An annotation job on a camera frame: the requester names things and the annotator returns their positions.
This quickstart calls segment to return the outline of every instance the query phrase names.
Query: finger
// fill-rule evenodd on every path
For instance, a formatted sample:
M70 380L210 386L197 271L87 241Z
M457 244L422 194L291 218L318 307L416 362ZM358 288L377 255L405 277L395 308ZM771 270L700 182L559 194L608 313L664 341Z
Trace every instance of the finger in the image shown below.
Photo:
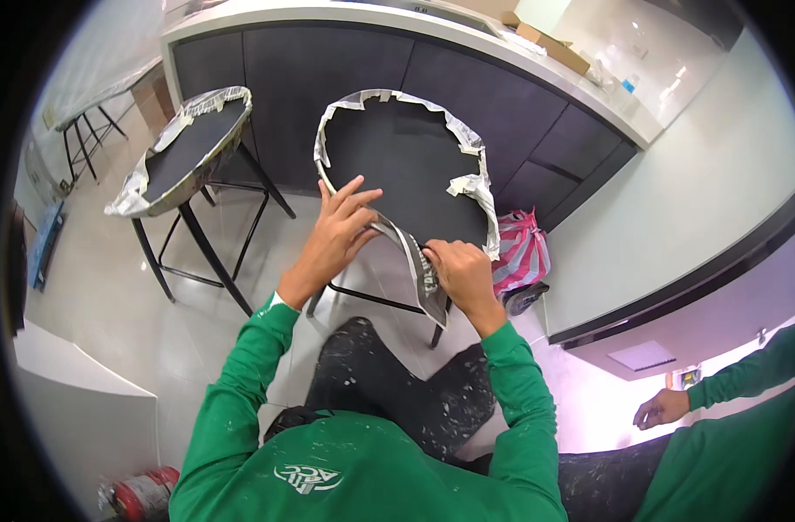
M347 230L356 232L371 223L376 223L378 219L380 219L379 214L366 207L361 207L345 220L345 224Z
M330 204L328 205L328 211L333 214L336 212L336 209L340 208L340 205L346 198L355 193L357 189L360 188L362 182L365 181L361 175L356 176L353 180L349 181L344 187L342 187L339 191L334 194L332 198L330 198Z
M368 241L371 241L375 237L380 235L380 232L374 230L373 228L367 228L356 235L354 240L351 242L350 247L348 248L347 258L349 260L354 259L356 253L360 251L360 249L365 246Z
M319 180L319 193L322 194L322 210L330 203L330 191L323 180Z
M455 243L447 243L446 241L440 239L431 239L426 242L426 248L428 250L433 251L435 256L437 257L437 265L435 266L436 269L442 268L445 266L453 257L457 257L458 248Z
M352 194L346 198L345 201L336 209L335 214L340 218L346 218L356 212L361 206L369 204L369 202L376 200L382 196L382 189L374 189L372 191L363 191L357 194Z
M644 422L644 418L647 416L647 413L651 410L653 410L653 399L650 399L639 406L638 412L635 413L635 418L632 420L632 423L640 428L641 423Z
M429 250L438 252L439 249L446 248L449 245L446 241L440 239L431 239L426 242L426 246L429 247Z
M437 255L437 254L435 254L435 251L434 251L433 249L431 249L431 248L424 248L424 249L421 251L421 253L422 253L424 256L426 256L426 258L427 258L427 259L428 259L428 260L429 260L429 261L430 261L430 262L433 264L433 266L435 267L435 270L436 270L436 271L438 271L438 269L441 267L441 258L440 258L440 257L438 257L438 255Z
M660 414L659 415L651 415L651 416L647 416L647 420L645 420L643 423L641 423L639 428L641 428L641 431L643 431L645 429L650 429L650 428L653 428L653 427L658 426L659 424L663 424L663 423L664 423L664 420L663 420L663 418L661 418Z

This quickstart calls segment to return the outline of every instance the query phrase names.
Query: cabinet door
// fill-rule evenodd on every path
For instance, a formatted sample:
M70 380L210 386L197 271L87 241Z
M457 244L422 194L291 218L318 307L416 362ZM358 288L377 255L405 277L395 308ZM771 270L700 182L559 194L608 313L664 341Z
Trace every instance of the cabinet door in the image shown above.
M192 42L180 43L173 49L180 94L183 100L214 89L246 85L244 77L244 45L242 33L219 34ZM255 140L247 127L241 142L254 158ZM237 154L225 167L237 175L254 176L251 168Z
M415 44L403 91L441 105L482 137L494 194L567 105L516 74L428 43Z
M530 212L535 207L537 224L543 227L543 218L576 188L576 181L525 161L496 197L496 212Z
M614 151L594 169L591 175L583 180L574 192L569 194L567 198L549 212L545 219L539 223L539 226L546 232L551 231L620 171L634 155L635 148L632 145L627 143L618 144Z
M244 33L258 158L278 186L316 194L313 143L328 104L362 89L401 88L413 40L338 27Z
M570 104L528 159L584 180L620 142L617 134Z

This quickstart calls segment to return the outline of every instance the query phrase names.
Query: logo on shirt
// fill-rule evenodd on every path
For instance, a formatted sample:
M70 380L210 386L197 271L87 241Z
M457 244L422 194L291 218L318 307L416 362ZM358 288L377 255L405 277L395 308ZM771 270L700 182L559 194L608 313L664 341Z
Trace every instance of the logo on shirt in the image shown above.
M338 471L302 465L285 465L281 471L278 471L276 466L273 468L273 474L293 486L300 495L308 495L313 490L333 489L339 486L344 478L340 477Z

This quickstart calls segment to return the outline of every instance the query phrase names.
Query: paint-splattered black pants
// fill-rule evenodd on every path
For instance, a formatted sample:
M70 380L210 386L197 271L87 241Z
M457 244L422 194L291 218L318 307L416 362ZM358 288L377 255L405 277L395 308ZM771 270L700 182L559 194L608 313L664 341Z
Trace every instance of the paint-splattered black pants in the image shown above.
M426 454L453 462L493 415L494 403L480 344L424 381L395 358L368 319L351 318L325 341L305 406L281 412L265 440L313 422L317 411L347 410L387 418Z
M631 522L670 435L614 451L559 454L559 493L569 522ZM493 454L459 467L487 475Z

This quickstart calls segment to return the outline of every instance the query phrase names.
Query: cardboard box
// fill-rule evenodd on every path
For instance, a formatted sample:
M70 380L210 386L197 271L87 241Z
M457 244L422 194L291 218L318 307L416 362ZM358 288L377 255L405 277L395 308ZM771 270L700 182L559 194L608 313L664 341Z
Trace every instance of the cardboard box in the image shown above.
M141 117L145 120L153 136L159 136L165 125L174 117L171 95L165 82L162 62L154 66L131 87L133 101L136 102Z
M500 16L503 24L516 28L516 33L545 48L545 52L550 57L557 60L562 65L570 68L579 75L586 74L589 70L590 64L583 57L576 52L569 49L570 42L560 42L550 37L548 34L539 31L535 27L531 27L525 22L519 20L519 17L513 11L505 11Z

